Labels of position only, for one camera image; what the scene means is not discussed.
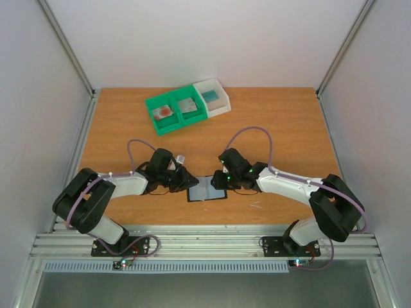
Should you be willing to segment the black leather card holder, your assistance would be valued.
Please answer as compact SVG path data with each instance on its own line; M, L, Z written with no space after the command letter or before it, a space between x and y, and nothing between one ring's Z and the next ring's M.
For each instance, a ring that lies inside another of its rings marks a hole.
M228 198L227 191L217 190L211 185L212 176L198 176L198 183L187 190L187 201L212 201Z

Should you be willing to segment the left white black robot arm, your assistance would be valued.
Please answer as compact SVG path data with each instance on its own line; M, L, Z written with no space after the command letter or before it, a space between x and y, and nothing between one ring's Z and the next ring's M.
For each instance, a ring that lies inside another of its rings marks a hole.
M148 162L127 173L81 169L56 198L52 211L65 221L67 229L97 239L113 255L123 255L134 242L125 228L105 215L110 200L144 196L159 186L169 193L179 193L198 183L172 152L159 148Z

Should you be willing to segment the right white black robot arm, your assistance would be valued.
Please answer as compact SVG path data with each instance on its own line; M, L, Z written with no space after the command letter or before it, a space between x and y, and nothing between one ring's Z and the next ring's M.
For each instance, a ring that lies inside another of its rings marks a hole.
M337 175L308 178L263 162L250 164L234 148L226 149L218 159L223 168L214 172L211 185L215 189L276 194L311 209L312 218L294 221L282 235L279 245L287 256L297 255L325 237L343 243L365 213L358 198Z

